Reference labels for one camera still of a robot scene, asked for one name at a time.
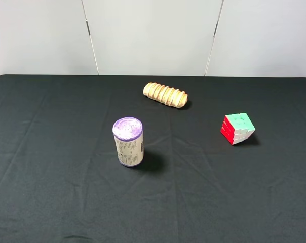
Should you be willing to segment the black tablecloth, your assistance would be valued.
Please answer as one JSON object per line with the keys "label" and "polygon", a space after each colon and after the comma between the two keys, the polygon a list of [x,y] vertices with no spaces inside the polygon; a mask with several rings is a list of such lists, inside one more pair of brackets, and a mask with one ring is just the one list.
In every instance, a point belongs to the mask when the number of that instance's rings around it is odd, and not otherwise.
{"label": "black tablecloth", "polygon": [[[236,113],[255,132],[231,145]],[[143,125],[134,167],[124,117]],[[306,242],[306,78],[1,75],[0,242]]]}

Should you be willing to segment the ridged bread roll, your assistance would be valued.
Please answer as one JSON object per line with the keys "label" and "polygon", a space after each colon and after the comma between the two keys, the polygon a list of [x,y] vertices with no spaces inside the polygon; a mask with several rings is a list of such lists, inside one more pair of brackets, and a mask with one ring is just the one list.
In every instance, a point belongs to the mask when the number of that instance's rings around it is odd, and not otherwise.
{"label": "ridged bread roll", "polygon": [[188,94],[185,91],[157,82],[147,83],[143,88],[143,94],[169,107],[183,108],[188,102]]}

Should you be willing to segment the purple white cylindrical roll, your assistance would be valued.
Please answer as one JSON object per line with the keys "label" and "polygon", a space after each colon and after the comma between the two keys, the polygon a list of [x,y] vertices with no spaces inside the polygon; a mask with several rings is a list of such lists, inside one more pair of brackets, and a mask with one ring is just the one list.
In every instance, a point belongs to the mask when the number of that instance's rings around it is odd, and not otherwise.
{"label": "purple white cylindrical roll", "polygon": [[127,167],[139,165],[144,158],[143,125],[134,117],[117,120],[112,127],[118,160]]}

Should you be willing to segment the colourful puzzle cube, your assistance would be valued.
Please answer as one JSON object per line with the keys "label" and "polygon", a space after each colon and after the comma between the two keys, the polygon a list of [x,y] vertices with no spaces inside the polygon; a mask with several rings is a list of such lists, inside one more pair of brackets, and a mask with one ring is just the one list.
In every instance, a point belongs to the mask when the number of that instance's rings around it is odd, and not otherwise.
{"label": "colourful puzzle cube", "polygon": [[255,127],[247,113],[228,114],[224,117],[220,132],[231,145],[235,145],[248,139]]}

